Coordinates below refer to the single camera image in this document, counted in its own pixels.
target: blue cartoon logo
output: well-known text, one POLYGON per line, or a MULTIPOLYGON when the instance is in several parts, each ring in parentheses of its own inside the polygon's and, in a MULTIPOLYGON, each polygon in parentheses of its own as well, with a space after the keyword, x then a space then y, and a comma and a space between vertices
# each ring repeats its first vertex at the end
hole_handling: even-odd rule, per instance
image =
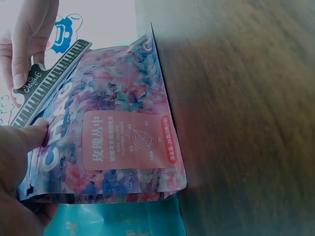
POLYGON ((0 97, 0 125, 9 125, 15 106, 9 95, 0 97))
POLYGON ((56 23, 46 46, 46 56, 65 53, 78 39, 78 30, 83 23, 79 14, 71 14, 62 18, 57 16, 56 23))

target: fingernail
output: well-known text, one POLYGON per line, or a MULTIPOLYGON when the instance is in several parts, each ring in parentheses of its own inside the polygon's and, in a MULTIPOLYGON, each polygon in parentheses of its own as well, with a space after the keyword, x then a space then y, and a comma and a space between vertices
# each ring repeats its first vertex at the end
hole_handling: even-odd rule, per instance
POLYGON ((25 85, 26 78, 25 74, 17 74, 13 78, 13 86, 15 89, 20 89, 25 85))
POLYGON ((48 121, 44 118, 39 118, 35 121, 35 123, 33 125, 39 126, 43 129, 47 129, 48 127, 48 121))

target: finger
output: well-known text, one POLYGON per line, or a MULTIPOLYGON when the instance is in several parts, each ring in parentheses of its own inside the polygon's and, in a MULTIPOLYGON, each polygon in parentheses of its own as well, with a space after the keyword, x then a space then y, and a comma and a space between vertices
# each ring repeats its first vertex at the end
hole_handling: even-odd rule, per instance
POLYGON ((12 35, 12 75, 15 89, 23 87, 28 77, 28 48, 32 32, 25 23, 15 27, 12 35))
POLYGON ((4 82, 9 92, 13 89, 12 81, 12 45, 9 30, 0 38, 0 65, 4 82))
POLYGON ((39 53, 36 53, 33 56, 33 59, 34 59, 34 63, 39 63, 44 66, 45 65, 45 49, 39 53))
POLYGON ((41 208, 36 212, 36 216, 46 228, 53 220, 59 205, 58 204, 43 204, 41 208))
POLYGON ((47 135, 48 121, 39 118, 32 126, 20 129, 20 138, 25 144, 26 151, 29 152, 40 147, 47 135))
POLYGON ((13 101, 14 105, 19 108, 21 105, 17 103, 16 98, 12 95, 12 89, 13 89, 13 80, 12 80, 12 59, 7 56, 0 56, 0 64, 1 64, 1 70, 2 75, 4 79, 4 83, 6 85, 6 88, 8 89, 8 93, 10 95, 10 99, 13 101))
POLYGON ((28 71, 31 69, 31 66, 32 66, 32 60, 31 60, 31 58, 29 58, 29 60, 28 60, 28 71))

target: snack bag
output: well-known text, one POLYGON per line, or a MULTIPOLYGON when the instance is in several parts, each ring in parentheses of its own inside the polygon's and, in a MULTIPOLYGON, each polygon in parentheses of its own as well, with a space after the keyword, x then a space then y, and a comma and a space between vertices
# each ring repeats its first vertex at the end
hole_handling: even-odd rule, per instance
POLYGON ((68 204, 165 199, 187 184, 152 33, 93 50, 38 117, 19 200, 68 204))

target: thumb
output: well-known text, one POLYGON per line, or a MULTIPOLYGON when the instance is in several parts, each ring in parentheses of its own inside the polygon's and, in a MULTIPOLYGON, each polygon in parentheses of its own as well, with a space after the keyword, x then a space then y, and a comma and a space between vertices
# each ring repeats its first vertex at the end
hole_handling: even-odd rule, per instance
POLYGON ((15 89, 23 87, 29 72, 28 48, 32 31, 26 21, 20 21, 12 34, 12 75, 15 89))
POLYGON ((33 125, 20 129, 20 138, 25 144, 26 151, 29 152, 40 147, 47 135, 48 121, 39 118, 33 125))

